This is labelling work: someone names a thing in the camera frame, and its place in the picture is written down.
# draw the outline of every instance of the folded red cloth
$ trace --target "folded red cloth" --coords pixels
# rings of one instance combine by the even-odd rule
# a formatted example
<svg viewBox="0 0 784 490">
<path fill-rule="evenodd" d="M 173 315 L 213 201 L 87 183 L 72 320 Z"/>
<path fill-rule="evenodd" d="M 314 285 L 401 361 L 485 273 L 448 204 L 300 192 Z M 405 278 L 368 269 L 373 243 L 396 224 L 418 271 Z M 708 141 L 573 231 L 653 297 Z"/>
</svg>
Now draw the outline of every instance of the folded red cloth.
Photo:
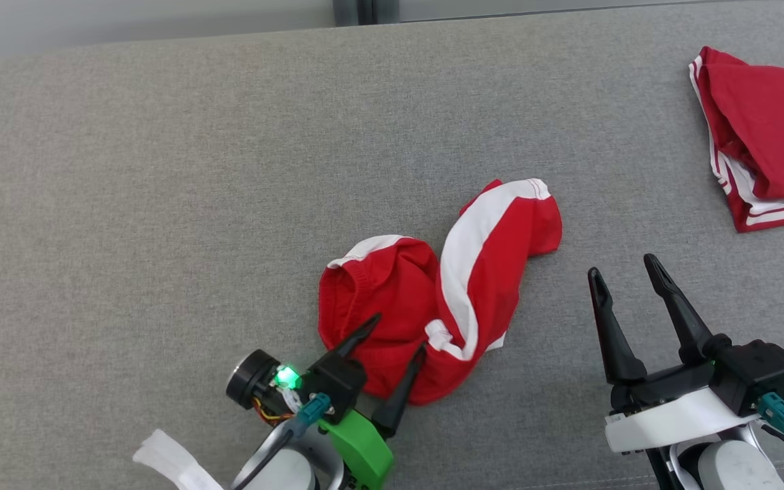
<svg viewBox="0 0 784 490">
<path fill-rule="evenodd" d="M 784 68 L 703 47 L 689 75 L 737 231 L 784 225 Z"/>
<path fill-rule="evenodd" d="M 410 402 L 444 397 L 504 343 L 526 259 L 558 248 L 561 227 L 541 180 L 496 180 L 461 209 L 439 262 L 429 244 L 401 235 L 368 238 L 331 261 L 320 279 L 320 336 L 332 348 L 382 313 L 353 354 L 365 391 L 388 397 L 427 342 Z"/>
</svg>

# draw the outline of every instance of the gray fabric surface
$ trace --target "gray fabric surface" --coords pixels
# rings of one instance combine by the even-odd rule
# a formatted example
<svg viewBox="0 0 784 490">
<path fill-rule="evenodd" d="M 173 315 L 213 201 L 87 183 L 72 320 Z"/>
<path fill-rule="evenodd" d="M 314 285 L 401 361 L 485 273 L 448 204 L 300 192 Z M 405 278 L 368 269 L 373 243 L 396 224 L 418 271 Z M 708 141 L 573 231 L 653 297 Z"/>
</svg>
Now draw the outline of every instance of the gray fabric surface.
<svg viewBox="0 0 784 490">
<path fill-rule="evenodd" d="M 389 488 L 656 488 L 604 441 L 586 270 L 650 369 L 678 359 L 644 252 L 715 331 L 784 346 L 784 228 L 734 232 L 687 79 L 704 44 L 784 66 L 784 3 L 0 62 L 0 489 L 171 488 L 131 462 L 156 427 L 231 480 L 267 432 L 231 368 L 318 357 L 324 264 L 379 233 L 439 248 L 488 181 L 532 176 L 562 246 L 529 263 L 505 347 L 406 414 Z"/>
</svg>

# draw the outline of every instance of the green led light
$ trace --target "green led light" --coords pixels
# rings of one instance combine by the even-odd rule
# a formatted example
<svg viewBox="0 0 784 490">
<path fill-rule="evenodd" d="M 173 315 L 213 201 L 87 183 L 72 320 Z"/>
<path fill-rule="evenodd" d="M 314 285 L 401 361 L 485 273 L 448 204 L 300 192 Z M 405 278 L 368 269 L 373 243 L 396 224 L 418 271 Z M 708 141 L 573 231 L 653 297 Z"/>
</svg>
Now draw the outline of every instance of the green led light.
<svg viewBox="0 0 784 490">
<path fill-rule="evenodd" d="M 298 373 L 291 367 L 283 366 L 277 371 L 277 375 L 274 375 L 274 382 L 278 387 L 295 390 L 301 385 L 301 376 L 298 376 Z"/>
</svg>

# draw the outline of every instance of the white tag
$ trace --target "white tag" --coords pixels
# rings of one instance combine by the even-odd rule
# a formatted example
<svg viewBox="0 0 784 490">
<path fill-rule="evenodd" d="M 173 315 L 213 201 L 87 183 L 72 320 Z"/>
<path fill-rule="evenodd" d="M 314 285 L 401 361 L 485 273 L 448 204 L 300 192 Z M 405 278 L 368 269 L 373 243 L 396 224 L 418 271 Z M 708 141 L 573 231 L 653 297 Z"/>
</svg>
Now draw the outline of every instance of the white tag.
<svg viewBox="0 0 784 490">
<path fill-rule="evenodd" d="M 223 490 L 192 454 L 159 429 L 141 443 L 131 460 L 150 466 L 179 490 Z"/>
</svg>

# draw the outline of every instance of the red fabric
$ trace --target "red fabric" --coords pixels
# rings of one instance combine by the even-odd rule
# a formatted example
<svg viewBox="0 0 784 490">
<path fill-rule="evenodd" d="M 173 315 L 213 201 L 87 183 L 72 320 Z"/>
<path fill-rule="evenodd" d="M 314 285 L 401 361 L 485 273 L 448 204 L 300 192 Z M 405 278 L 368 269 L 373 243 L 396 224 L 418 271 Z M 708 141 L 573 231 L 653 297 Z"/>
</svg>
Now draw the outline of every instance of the red fabric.
<svg viewBox="0 0 784 490">
<path fill-rule="evenodd" d="M 709 47 L 701 50 L 700 59 L 702 68 L 695 83 L 713 137 L 713 171 L 722 172 L 724 154 L 740 161 L 753 180 L 749 184 L 746 179 L 735 179 L 729 171 L 728 182 L 722 181 L 734 224 L 739 232 L 782 226 L 784 68 L 750 66 Z M 780 202 L 764 211 L 753 207 L 754 199 L 746 198 L 747 193 Z"/>
<path fill-rule="evenodd" d="M 493 182 L 483 192 L 500 185 Z M 467 378 L 486 348 L 507 331 L 519 302 L 527 257 L 554 251 L 561 233 L 561 215 L 551 196 L 510 202 L 483 242 L 467 282 L 466 300 L 470 299 L 479 324 L 476 350 L 471 359 L 460 360 L 427 345 L 426 362 L 411 391 L 411 403 L 427 404 L 444 397 Z M 417 347 L 429 338 L 425 329 L 432 320 L 442 320 L 452 344 L 463 346 L 463 333 L 442 290 L 440 267 L 427 243 L 404 237 L 361 260 L 346 261 L 323 273 L 318 330 L 327 348 L 339 344 L 374 313 L 382 313 L 371 337 L 353 355 L 365 366 L 367 393 L 389 396 Z"/>
</svg>

